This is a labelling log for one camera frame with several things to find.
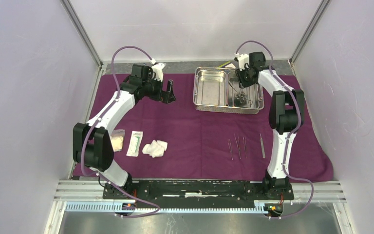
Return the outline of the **suture packet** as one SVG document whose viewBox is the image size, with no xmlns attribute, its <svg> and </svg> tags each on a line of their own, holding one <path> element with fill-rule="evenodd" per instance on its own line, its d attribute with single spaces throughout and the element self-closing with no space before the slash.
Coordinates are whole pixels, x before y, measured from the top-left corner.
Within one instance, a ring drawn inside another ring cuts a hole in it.
<svg viewBox="0 0 374 234">
<path fill-rule="evenodd" d="M 137 157 L 143 138 L 142 131 L 132 131 L 126 156 Z"/>
</svg>

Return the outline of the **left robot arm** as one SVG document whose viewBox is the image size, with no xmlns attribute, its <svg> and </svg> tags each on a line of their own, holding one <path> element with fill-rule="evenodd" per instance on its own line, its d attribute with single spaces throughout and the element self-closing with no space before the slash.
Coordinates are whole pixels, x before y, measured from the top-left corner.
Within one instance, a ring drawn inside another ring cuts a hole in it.
<svg viewBox="0 0 374 234">
<path fill-rule="evenodd" d="M 86 176 L 93 171 L 114 184 L 114 191 L 124 199 L 133 194 L 133 185 L 127 182 L 129 173 L 114 160 L 111 135 L 123 116 L 144 97 L 165 104 L 176 100 L 173 80 L 168 80 L 163 90 L 164 67 L 164 63 L 133 65 L 130 75 L 119 84 L 101 111 L 86 123 L 73 127 L 74 162 L 80 164 Z"/>
</svg>

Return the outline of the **steel needle holder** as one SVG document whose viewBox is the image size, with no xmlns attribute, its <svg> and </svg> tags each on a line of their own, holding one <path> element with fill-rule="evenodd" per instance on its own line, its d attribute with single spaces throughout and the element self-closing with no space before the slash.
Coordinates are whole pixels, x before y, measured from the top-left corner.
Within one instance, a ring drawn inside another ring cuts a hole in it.
<svg viewBox="0 0 374 234">
<path fill-rule="evenodd" d="M 241 150 L 240 150 L 240 139 L 237 134 L 234 134 L 237 150 L 238 150 L 238 157 L 241 159 Z"/>
</svg>

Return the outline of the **thin curved steel tweezers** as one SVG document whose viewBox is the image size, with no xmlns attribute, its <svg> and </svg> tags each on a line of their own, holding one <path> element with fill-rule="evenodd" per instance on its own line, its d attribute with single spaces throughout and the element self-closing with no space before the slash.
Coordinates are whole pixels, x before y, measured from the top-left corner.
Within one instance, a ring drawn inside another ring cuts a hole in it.
<svg viewBox="0 0 374 234">
<path fill-rule="evenodd" d="M 243 150 L 244 150 L 244 157 L 247 158 L 247 144 L 246 144 L 246 137 L 243 137 Z"/>
</svg>

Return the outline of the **steel hemostat clamp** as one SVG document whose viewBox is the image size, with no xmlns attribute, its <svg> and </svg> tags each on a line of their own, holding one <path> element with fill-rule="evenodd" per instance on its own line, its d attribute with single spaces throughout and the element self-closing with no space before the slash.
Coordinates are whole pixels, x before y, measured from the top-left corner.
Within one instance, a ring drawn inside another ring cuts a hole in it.
<svg viewBox="0 0 374 234">
<path fill-rule="evenodd" d="M 240 89 L 240 91 L 235 94 L 235 98 L 240 103 L 240 105 L 248 104 L 249 106 L 251 106 L 253 103 L 244 89 Z"/>
</svg>

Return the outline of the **steel forceps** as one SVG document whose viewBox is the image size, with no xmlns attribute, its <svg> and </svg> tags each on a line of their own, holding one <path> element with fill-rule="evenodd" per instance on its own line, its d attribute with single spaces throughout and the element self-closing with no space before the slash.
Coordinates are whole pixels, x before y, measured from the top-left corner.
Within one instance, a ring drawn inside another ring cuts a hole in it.
<svg viewBox="0 0 374 234">
<path fill-rule="evenodd" d="M 265 149 L 264 149 L 264 143 L 263 143 L 263 138 L 262 138 L 262 134 L 260 133 L 260 144 L 261 144 L 261 152 L 262 152 L 262 158 L 265 159 L 266 156 L 265 156 Z"/>
</svg>

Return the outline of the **steel surgical scissors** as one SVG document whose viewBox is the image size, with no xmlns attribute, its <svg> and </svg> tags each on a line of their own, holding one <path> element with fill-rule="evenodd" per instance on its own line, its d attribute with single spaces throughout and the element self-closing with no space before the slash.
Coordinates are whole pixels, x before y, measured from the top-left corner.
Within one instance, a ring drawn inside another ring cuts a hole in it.
<svg viewBox="0 0 374 234">
<path fill-rule="evenodd" d="M 228 82 L 228 84 L 229 84 L 229 86 L 232 88 L 232 90 L 234 91 L 234 98 L 236 98 L 236 99 L 241 99 L 242 98 L 242 93 L 241 92 L 238 92 L 236 89 L 235 89 L 235 87 L 232 85 L 232 83 L 229 81 Z"/>
</svg>

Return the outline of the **metal mesh instrument tray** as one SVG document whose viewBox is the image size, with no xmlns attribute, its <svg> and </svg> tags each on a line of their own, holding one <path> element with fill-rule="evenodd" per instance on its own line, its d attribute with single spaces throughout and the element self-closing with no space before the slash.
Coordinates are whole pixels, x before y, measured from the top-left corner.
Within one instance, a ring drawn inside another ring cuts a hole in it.
<svg viewBox="0 0 374 234">
<path fill-rule="evenodd" d="M 234 69 L 225 69 L 225 70 L 227 74 L 232 71 L 235 72 Z M 206 106 L 197 106 L 195 103 L 194 104 L 196 106 L 196 109 L 199 111 L 233 113 L 233 114 L 257 114 L 260 110 L 264 108 L 263 89 L 260 85 L 258 85 L 258 87 L 259 87 L 259 97 L 261 99 L 261 104 L 262 104 L 261 107 L 259 107 L 258 109 L 236 108 L 236 107 L 229 107 L 228 105 L 221 106 L 221 107 L 206 107 Z"/>
</svg>

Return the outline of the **white gauze wad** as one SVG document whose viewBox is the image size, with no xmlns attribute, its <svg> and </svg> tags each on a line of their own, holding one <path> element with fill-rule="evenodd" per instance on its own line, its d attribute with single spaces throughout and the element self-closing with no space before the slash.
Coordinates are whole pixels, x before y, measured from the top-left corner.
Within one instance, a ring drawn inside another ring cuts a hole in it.
<svg viewBox="0 0 374 234">
<path fill-rule="evenodd" d="M 146 144 L 143 149 L 142 153 L 151 156 L 152 158 L 155 157 L 162 157 L 165 151 L 168 148 L 168 143 L 165 141 L 160 140 L 153 140 L 151 144 Z"/>
</svg>

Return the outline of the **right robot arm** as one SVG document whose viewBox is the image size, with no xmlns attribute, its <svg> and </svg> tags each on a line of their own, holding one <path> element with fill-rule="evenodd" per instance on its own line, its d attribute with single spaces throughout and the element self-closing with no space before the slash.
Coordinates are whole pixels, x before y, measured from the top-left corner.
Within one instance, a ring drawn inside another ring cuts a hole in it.
<svg viewBox="0 0 374 234">
<path fill-rule="evenodd" d="M 304 92 L 286 84 L 271 66 L 266 65 L 263 52 L 235 54 L 239 87 L 258 84 L 271 96 L 269 125 L 273 131 L 273 147 L 269 165 L 262 181 L 262 194 L 268 199 L 290 190 L 288 163 L 291 148 L 303 122 Z"/>
</svg>

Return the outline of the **purple cloth wrap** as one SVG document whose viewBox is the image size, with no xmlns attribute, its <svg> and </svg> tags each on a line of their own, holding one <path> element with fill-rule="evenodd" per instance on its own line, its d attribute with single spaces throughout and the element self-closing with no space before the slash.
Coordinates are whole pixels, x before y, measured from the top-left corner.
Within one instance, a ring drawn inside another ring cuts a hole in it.
<svg viewBox="0 0 374 234">
<path fill-rule="evenodd" d="M 124 147 L 114 159 L 134 178 L 226 179 L 261 181 L 272 152 L 273 133 L 268 114 L 271 97 L 264 93 L 264 108 L 255 115 L 205 112 L 193 103 L 193 74 L 165 74 L 174 81 L 176 101 L 163 104 L 144 98 L 117 125 L 125 130 Z M 132 131 L 142 131 L 142 144 L 168 143 L 162 157 L 126 156 Z M 262 158 L 260 133 L 265 156 Z M 241 159 L 234 138 L 240 139 Z M 246 137 L 247 158 L 243 137 Z M 227 140 L 231 139 L 234 160 Z"/>
</svg>

